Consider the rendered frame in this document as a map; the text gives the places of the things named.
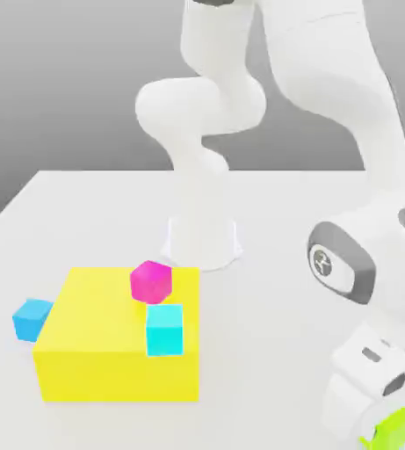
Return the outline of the small cyan cube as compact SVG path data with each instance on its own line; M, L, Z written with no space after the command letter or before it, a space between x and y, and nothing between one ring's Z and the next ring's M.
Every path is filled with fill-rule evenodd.
M146 311L146 346L149 357L184 354L182 304L153 304Z

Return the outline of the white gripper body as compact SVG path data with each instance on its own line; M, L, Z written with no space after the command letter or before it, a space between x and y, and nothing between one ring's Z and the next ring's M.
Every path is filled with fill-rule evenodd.
M384 403L341 374L329 378L322 402L322 424L340 442L371 439Z

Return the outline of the large yellow box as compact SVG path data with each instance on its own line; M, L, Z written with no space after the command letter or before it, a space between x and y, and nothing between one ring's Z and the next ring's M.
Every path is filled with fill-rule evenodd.
M131 271L70 270L33 347L44 401L198 401L199 270L173 269L166 299L183 307L181 356L147 354L147 306L131 296Z

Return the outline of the small blue cube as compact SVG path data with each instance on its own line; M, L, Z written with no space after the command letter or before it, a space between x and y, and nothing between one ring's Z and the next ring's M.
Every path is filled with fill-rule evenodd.
M12 316L17 338L35 343L53 306L51 301L27 299Z

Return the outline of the small lime green cube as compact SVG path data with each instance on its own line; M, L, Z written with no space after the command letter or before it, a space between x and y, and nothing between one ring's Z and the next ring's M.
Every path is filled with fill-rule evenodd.
M405 446L405 408L377 424L371 440L360 437L358 441L365 450L402 450Z

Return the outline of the small magenta cube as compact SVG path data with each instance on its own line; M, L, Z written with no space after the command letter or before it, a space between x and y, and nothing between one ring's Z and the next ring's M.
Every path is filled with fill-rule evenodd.
M147 260L130 273L132 297L147 304L159 304L172 293L172 268Z

